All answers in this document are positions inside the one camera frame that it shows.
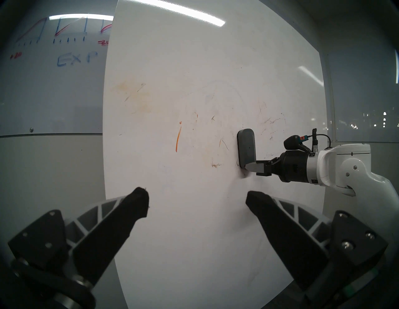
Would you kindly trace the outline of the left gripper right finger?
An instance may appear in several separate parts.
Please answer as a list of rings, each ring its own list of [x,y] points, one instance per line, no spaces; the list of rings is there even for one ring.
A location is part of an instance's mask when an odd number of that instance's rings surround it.
[[[388,243],[352,214],[248,191],[246,205],[302,291],[300,304],[343,304],[379,275]]]

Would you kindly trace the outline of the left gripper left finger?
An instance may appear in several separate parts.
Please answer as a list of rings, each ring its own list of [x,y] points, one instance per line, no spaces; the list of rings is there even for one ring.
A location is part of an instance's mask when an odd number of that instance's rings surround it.
[[[76,277],[95,286],[148,209],[149,194],[141,187],[98,203],[67,224],[61,211],[52,209],[8,241],[12,265],[21,277],[51,288],[82,286]]]

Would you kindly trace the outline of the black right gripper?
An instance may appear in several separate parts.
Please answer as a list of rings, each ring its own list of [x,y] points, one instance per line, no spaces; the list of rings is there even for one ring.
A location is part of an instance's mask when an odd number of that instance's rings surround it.
[[[278,175],[282,182],[311,183],[307,176],[307,161],[311,152],[287,150],[271,160],[259,160],[245,164],[247,171],[258,176]]]

